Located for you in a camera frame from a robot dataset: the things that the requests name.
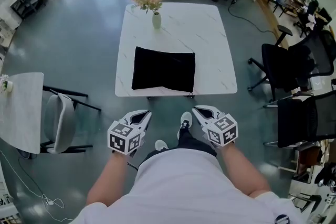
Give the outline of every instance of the marble tabletop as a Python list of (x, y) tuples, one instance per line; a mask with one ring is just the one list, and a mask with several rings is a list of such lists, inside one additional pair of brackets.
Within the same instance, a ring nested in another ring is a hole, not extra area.
[(0, 138), (20, 150), (39, 154), (43, 73), (11, 76), (13, 89), (0, 93)]
[(132, 90), (136, 46), (162, 52), (194, 52), (194, 95), (237, 92), (235, 70), (218, 8), (191, 3), (163, 3), (160, 29), (152, 25), (152, 12), (125, 10), (121, 30), (115, 94), (127, 96), (188, 95), (164, 87)]

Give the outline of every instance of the flower vase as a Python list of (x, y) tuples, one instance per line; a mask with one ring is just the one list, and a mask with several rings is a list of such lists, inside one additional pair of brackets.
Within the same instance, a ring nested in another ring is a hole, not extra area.
[(4, 92), (11, 92), (13, 89), (13, 83), (11, 81), (5, 81), (6, 82), (6, 88), (4, 89)]
[(161, 14), (160, 13), (153, 14), (152, 23), (155, 29), (160, 29), (161, 27)]

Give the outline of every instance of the white sneaker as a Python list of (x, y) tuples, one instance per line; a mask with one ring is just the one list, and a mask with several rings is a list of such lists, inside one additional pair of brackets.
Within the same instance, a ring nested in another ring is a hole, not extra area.
[[(182, 128), (190, 128), (191, 125), (193, 124), (193, 116), (191, 115), (190, 112), (186, 111), (182, 114), (181, 116), (181, 127)], [(177, 132), (177, 139), (180, 139), (180, 129)]]
[(155, 142), (155, 149), (157, 151), (161, 151), (164, 148), (168, 150), (168, 146), (167, 146), (167, 144), (163, 140), (157, 140)]

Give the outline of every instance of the gray floor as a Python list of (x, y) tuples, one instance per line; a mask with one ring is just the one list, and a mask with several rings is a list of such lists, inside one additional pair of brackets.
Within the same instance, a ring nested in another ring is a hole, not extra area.
[[(209, 0), (167, 1), (212, 4)], [(224, 23), (237, 77), (236, 94), (196, 96), (194, 100), (184, 97), (150, 101), (118, 98), (114, 94), (118, 46), (124, 8), (130, 3), (130, 0), (50, 0), (46, 7), (22, 23), (6, 56), (3, 73), (43, 72), (45, 84), (85, 92), (89, 94), (88, 103), (102, 108), (99, 114), (84, 106), (77, 107), (78, 124), (73, 145), (92, 143), (94, 147), (86, 153), (40, 154), (34, 160), (20, 160), (49, 198), (64, 201), (65, 209), (51, 206), (49, 211), (63, 219), (76, 217), (83, 208), (87, 192), (111, 154), (106, 136), (113, 120), (133, 110), (150, 109), (153, 112), (146, 143), (132, 160), (134, 165), (139, 165), (154, 149), (157, 139), (165, 140), (168, 146), (176, 145), (180, 116), (196, 104), (214, 105), (236, 119), (240, 136), (237, 146), (263, 172), (273, 191), (286, 196), (291, 174), (280, 172), (269, 163), (280, 164), (281, 160), (288, 160), (289, 153), (277, 148), (269, 150), (262, 144), (276, 140), (277, 111), (262, 108), (270, 96), (266, 96), (261, 87), (252, 94), (246, 90), (260, 78), (258, 68), (249, 66), (247, 59), (261, 60), (261, 44), (274, 44), (274, 36), (260, 33), (248, 22), (232, 17), (227, 11), (230, 2), (219, 1), (216, 5)], [(258, 4), (250, 0), (239, 0), (231, 11), (252, 20), (261, 29), (269, 29)], [(197, 138), (201, 137), (202, 131), (197, 124), (192, 126), (192, 131)], [(0, 149), (29, 188), (39, 194), (34, 183), (19, 168), (15, 149), (4, 142), (0, 143)], [(3, 158), (1, 161), (10, 193), (25, 223), (57, 223), (50, 218), (41, 199), (24, 187)], [(131, 189), (136, 175), (130, 167), (128, 173), (125, 193)]]

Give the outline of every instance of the folded black fabric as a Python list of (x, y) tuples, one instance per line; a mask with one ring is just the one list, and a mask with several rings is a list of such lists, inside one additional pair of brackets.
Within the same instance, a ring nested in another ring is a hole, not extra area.
[(166, 87), (193, 92), (195, 53), (171, 54), (136, 47), (132, 89)]

